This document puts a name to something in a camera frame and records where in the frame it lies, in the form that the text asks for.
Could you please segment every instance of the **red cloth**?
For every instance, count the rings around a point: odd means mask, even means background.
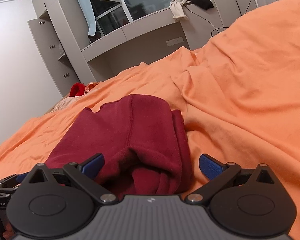
[[[84,84],[76,83],[71,87],[69,96],[70,97],[83,96],[85,88],[86,86]]]
[[[163,99],[129,95],[83,109],[46,165],[61,168],[102,153],[105,165],[96,181],[121,198],[167,195],[186,191],[192,167],[180,110],[170,111]]]

